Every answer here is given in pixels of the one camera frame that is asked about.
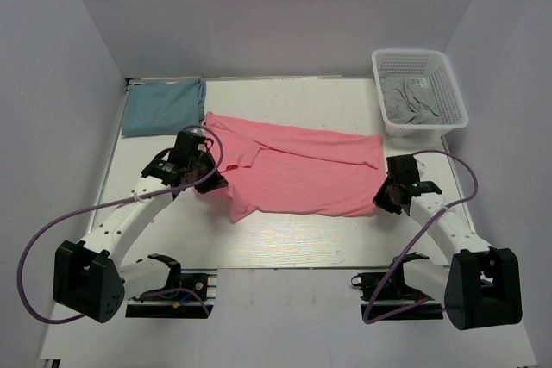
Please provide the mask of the pink t shirt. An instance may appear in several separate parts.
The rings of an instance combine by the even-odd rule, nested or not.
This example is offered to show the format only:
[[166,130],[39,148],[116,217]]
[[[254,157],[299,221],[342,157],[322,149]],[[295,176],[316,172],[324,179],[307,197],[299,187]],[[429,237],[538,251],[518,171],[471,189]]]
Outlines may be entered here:
[[206,114],[220,139],[213,156],[227,180],[229,217],[274,214],[371,216],[386,177],[383,138]]

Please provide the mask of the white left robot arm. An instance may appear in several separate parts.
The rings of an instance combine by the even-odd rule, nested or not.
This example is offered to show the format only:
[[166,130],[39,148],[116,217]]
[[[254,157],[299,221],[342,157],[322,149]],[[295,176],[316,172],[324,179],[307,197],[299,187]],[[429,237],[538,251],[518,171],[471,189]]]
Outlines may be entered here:
[[227,186],[218,171],[223,158],[215,132],[190,127],[178,132],[175,143],[156,154],[122,200],[77,242],[61,243],[54,255],[53,299],[94,321],[105,323],[128,299],[167,299],[183,295],[199,305],[204,299],[182,283],[182,266],[161,253],[150,253],[129,265],[123,260],[143,231],[180,193],[189,188],[206,193]]

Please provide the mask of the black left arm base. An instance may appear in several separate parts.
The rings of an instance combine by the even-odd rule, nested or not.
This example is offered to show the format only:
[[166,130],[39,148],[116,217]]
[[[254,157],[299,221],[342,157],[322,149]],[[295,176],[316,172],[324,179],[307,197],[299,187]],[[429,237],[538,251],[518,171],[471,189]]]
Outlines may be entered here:
[[217,271],[185,270],[166,255],[151,254],[121,268],[129,319],[203,320],[212,312]]

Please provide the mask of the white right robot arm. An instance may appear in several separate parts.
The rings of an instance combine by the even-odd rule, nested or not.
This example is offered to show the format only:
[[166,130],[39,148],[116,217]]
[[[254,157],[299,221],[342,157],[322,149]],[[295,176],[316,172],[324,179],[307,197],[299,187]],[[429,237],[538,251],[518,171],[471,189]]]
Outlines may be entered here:
[[[432,181],[423,181],[415,153],[387,158],[387,175],[374,204],[394,214],[407,214],[421,229],[393,260],[375,287],[362,314],[366,324],[386,320],[433,300],[442,305],[459,330],[516,325],[523,317],[519,263],[509,248],[480,238],[455,213],[470,194],[448,202]],[[391,291],[423,298],[375,318],[369,316],[389,281]]]

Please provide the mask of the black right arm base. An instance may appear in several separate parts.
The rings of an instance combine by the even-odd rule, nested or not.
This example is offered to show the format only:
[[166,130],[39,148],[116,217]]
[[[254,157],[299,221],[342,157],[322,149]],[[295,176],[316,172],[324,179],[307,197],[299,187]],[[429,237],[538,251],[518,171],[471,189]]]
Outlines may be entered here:
[[[420,290],[405,283],[403,263],[413,260],[428,259],[419,253],[410,253],[389,277],[367,314],[367,320],[377,319],[382,315],[393,313],[382,321],[431,321],[443,320],[444,310],[440,303],[429,299]],[[357,273],[350,279],[351,286],[361,293],[361,315],[365,314],[367,305],[376,288],[386,275],[386,271],[365,271]]]

